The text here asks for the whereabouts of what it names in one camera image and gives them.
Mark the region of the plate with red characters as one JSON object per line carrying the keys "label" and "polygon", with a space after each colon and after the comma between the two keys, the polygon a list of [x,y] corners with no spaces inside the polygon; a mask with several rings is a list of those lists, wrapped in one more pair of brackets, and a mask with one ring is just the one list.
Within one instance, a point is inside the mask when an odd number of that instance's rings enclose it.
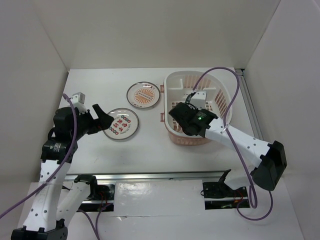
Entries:
{"label": "plate with red characters", "polygon": [[116,108],[108,113],[114,120],[110,127],[103,130],[104,134],[115,141],[132,137],[138,130],[140,121],[137,114],[128,108]]}

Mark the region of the plate with orange sunburst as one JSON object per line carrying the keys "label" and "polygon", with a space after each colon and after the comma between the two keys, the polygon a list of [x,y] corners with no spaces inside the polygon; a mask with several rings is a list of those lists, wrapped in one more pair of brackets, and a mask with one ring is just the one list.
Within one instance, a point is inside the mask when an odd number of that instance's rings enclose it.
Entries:
{"label": "plate with orange sunburst", "polygon": [[160,100],[160,89],[153,83],[141,81],[131,85],[126,92],[128,103],[138,109],[154,107]]}

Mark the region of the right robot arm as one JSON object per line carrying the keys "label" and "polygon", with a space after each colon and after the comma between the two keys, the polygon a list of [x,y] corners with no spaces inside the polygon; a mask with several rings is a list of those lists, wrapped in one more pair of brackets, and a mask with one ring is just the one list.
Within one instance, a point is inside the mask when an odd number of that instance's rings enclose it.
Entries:
{"label": "right robot arm", "polygon": [[223,119],[206,109],[192,109],[180,102],[169,111],[169,115],[181,126],[188,136],[203,138],[221,143],[238,151],[243,160],[251,163],[251,172],[230,170],[218,184],[223,196],[230,196],[241,187],[252,183],[266,191],[276,188],[287,167],[285,149],[282,143],[269,143],[254,138],[233,126],[226,126]]}

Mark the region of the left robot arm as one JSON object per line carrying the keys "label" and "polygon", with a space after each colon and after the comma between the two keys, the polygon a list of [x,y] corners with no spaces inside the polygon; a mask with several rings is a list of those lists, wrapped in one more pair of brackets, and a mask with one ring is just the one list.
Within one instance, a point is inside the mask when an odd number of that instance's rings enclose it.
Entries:
{"label": "left robot arm", "polygon": [[97,197],[99,187],[95,176],[78,175],[63,201],[59,201],[66,175],[78,140],[84,135],[96,134],[108,129],[113,117],[98,104],[93,109],[94,119],[83,105],[73,103],[56,110],[53,128],[42,146],[41,171],[34,200],[22,227],[12,231],[12,240],[65,240],[68,225],[85,199]]}

